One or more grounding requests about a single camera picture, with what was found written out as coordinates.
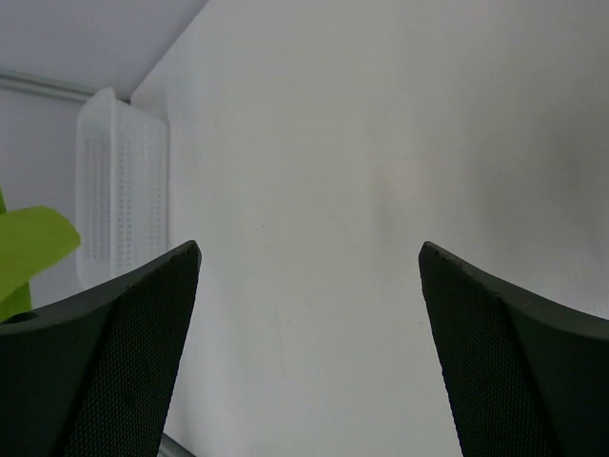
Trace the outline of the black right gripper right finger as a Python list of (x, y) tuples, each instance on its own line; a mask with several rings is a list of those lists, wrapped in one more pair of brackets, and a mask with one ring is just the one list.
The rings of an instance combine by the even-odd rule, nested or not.
[(465, 456), (604, 456), (608, 323), (431, 242), (422, 295)]

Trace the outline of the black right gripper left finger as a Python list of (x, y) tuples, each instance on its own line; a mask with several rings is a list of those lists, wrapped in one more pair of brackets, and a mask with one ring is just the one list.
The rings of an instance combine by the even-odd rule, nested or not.
[(153, 261), (1, 325), (5, 456), (154, 456), (194, 309), (201, 251)]

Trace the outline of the green shorts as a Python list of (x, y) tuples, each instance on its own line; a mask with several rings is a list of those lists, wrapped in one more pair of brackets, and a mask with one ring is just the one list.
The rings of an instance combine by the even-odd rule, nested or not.
[(30, 280), (81, 246), (63, 214), (46, 206), (1, 204), (1, 320), (31, 311)]

